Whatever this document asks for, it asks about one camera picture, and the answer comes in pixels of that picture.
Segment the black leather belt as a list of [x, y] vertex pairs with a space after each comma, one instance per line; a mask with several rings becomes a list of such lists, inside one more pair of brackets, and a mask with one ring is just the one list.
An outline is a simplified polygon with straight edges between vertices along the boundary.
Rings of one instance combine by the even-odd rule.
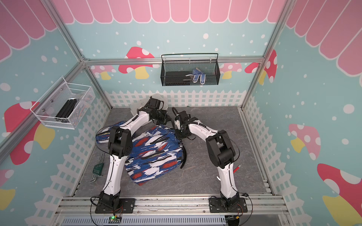
[[176, 135], [176, 138], [178, 139], [178, 143], [180, 145], [180, 148], [183, 151], [183, 155], [182, 155], [182, 159], [181, 159], [181, 166], [180, 166], [180, 169], [182, 169], [185, 166], [186, 161], [187, 161], [187, 151], [186, 151], [186, 148], [185, 148], [185, 146], [183, 144], [183, 140], [181, 138], [179, 138], [178, 135]]

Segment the blue white red patterned trousers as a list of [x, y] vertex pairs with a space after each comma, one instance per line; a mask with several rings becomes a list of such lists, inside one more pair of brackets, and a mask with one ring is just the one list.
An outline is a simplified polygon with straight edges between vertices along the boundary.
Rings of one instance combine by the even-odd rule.
[[[125, 122], [101, 129], [95, 137], [96, 143], [108, 144], [110, 129], [123, 123]], [[133, 149], [123, 170], [127, 171], [133, 182], [143, 185], [176, 168], [181, 163], [182, 155], [174, 130], [157, 125], [133, 138]]]

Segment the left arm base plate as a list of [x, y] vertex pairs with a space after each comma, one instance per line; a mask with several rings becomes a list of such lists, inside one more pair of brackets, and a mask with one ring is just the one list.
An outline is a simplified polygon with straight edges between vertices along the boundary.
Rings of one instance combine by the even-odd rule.
[[121, 198], [113, 201], [101, 199], [98, 201], [95, 213], [96, 214], [116, 214], [116, 213], [133, 213], [135, 207], [134, 198]]

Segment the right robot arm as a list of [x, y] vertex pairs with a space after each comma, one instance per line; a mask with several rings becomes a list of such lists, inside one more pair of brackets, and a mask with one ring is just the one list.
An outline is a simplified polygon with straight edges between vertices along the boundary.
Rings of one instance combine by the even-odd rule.
[[227, 132], [214, 130], [185, 111], [178, 112], [175, 107], [172, 108], [172, 112], [175, 115], [175, 134], [179, 140], [195, 135], [205, 141], [210, 161], [219, 173], [221, 206], [228, 211], [236, 207], [240, 200], [233, 176], [236, 152]]

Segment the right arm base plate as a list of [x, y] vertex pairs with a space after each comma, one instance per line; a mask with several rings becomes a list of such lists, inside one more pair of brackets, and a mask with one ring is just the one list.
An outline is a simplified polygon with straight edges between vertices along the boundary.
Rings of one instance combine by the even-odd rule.
[[226, 201], [223, 198], [211, 196], [208, 202], [211, 213], [248, 213], [245, 198]]

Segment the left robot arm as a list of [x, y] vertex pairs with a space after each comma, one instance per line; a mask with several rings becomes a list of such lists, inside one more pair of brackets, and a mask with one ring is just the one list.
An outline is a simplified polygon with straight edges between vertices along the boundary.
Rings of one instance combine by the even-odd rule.
[[159, 97], [150, 97], [146, 104], [137, 110], [137, 114], [120, 126], [109, 131], [108, 153], [110, 156], [106, 183], [99, 195], [98, 205], [116, 210], [120, 202], [120, 183], [125, 161], [133, 149], [133, 134], [150, 121], [167, 123], [167, 111], [163, 109], [165, 101]]

